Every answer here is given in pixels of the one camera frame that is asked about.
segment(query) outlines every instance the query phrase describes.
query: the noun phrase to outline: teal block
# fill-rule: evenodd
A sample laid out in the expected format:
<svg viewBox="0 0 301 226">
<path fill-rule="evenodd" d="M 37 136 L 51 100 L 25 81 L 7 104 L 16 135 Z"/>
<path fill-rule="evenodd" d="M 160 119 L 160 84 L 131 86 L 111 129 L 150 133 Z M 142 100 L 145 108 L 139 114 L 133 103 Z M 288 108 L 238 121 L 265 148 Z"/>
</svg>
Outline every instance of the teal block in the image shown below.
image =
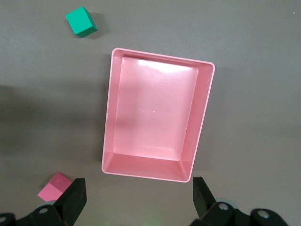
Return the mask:
<svg viewBox="0 0 301 226">
<path fill-rule="evenodd" d="M 74 34 L 85 37 L 97 31 L 97 27 L 90 13 L 82 6 L 68 13 L 66 18 Z"/>
</svg>

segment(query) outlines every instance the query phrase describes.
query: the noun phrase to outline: pink block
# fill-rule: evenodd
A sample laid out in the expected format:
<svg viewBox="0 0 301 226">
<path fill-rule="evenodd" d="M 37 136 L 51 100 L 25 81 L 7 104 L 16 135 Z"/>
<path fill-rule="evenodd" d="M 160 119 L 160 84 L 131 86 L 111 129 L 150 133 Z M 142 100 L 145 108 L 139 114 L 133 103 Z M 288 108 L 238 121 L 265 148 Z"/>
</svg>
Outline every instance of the pink block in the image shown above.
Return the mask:
<svg viewBox="0 0 301 226">
<path fill-rule="evenodd" d="M 44 201 L 57 200 L 72 182 L 64 177 L 61 173 L 56 173 L 55 176 L 46 184 L 40 191 L 38 197 Z"/>
</svg>

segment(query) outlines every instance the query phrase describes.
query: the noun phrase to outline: rectangular container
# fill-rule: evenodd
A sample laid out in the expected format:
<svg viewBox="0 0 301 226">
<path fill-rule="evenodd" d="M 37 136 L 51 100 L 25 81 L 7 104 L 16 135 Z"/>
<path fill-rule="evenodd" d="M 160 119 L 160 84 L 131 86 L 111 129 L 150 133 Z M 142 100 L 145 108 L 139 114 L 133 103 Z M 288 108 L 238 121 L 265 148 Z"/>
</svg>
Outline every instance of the rectangular container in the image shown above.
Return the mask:
<svg viewBox="0 0 301 226">
<path fill-rule="evenodd" d="M 213 75 L 210 62 L 114 49 L 103 172 L 188 182 Z"/>
</svg>

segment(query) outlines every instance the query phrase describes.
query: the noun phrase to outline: gray surface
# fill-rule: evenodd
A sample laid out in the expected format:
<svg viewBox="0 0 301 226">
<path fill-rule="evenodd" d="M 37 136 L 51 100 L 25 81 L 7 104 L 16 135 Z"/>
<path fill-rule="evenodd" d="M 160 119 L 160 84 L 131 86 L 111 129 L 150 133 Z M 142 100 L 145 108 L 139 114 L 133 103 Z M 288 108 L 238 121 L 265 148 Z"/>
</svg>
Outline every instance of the gray surface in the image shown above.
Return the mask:
<svg viewBox="0 0 301 226">
<path fill-rule="evenodd" d="M 84 5 L 100 31 L 77 38 Z M 301 225 L 301 1 L 0 1 L 0 212 L 20 218 L 58 171 L 85 177 L 76 226 L 186 226 L 182 184 L 105 175 L 101 155 L 115 47 L 212 61 L 193 176 L 245 213 Z"/>
</svg>

